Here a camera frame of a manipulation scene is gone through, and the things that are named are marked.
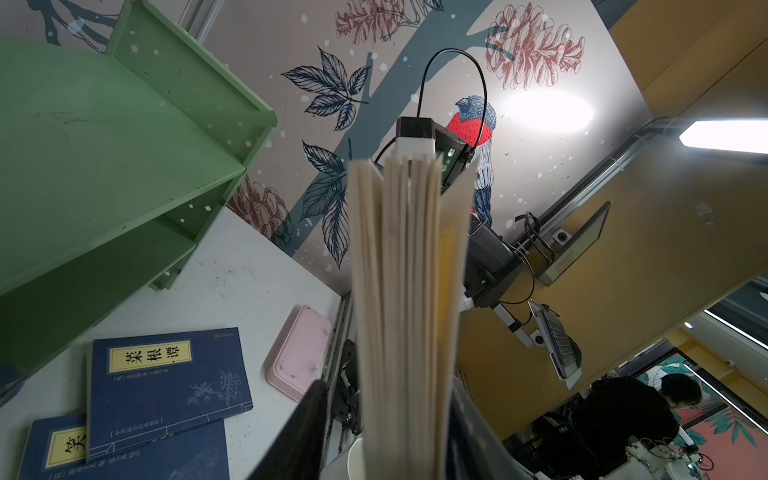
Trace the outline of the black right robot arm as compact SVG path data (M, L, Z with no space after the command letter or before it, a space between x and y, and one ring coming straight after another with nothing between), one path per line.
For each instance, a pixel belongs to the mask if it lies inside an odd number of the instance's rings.
M475 308L497 305L525 267L511 246L474 213L470 215L463 285Z

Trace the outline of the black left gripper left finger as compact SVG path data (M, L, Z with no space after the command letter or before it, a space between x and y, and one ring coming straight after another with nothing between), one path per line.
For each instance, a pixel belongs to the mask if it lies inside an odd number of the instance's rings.
M315 380L249 479L318 480L327 420L327 384Z

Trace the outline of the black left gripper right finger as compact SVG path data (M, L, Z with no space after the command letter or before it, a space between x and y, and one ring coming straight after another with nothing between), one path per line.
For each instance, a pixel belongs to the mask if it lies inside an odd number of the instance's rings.
M493 433L460 380L454 380L450 401L446 478L530 479Z

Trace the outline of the blue book with yellow label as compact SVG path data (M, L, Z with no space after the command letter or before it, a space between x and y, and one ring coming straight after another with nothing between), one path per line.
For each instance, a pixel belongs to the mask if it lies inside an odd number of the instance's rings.
M476 170L436 157L348 167L352 293L370 479L441 479Z

